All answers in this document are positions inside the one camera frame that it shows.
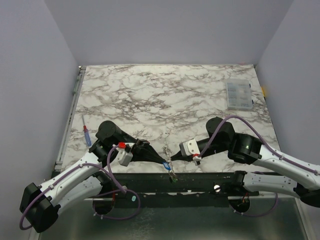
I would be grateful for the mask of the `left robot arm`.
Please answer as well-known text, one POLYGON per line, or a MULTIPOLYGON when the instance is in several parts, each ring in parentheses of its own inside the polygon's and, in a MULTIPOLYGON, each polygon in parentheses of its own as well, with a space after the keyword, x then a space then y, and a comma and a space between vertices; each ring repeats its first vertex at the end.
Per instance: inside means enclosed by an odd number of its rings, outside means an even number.
POLYGON ((28 220, 30 228, 42 233, 56 222, 59 210, 91 196, 106 197, 111 186, 105 180, 111 180, 126 194, 128 190, 112 174, 113 160, 124 167, 131 162, 165 162, 147 140, 132 137, 110 120, 100 124, 95 136, 97 140, 89 151, 67 170, 24 189, 19 207, 21 230, 26 230, 23 222, 28 220))

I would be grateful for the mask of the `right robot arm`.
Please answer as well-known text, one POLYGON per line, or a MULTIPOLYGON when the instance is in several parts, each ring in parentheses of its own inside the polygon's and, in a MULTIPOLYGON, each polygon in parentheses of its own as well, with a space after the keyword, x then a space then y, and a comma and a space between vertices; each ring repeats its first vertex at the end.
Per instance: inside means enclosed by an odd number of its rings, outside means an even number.
POLYGON ((253 192, 280 193, 300 199, 303 203, 320 206, 320 167, 288 154, 266 143, 254 130, 255 136, 235 132, 226 117, 214 117, 206 123, 208 138, 191 139, 180 143, 172 161, 201 163, 202 158, 221 152, 236 163, 254 165, 273 171, 273 174, 235 171, 231 180, 215 188, 216 194, 248 195, 253 192))

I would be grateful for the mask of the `blue key tag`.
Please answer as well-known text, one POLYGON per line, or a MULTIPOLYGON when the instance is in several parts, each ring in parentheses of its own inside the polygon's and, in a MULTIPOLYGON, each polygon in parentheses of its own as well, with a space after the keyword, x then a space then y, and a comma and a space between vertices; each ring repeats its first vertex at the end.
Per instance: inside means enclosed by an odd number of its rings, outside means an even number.
POLYGON ((164 166, 164 168, 165 168, 166 170, 168 170, 168 171, 171 170, 171 167, 170 167, 170 165, 169 165, 168 162, 163 162, 162 164, 163 164, 163 166, 164 166))

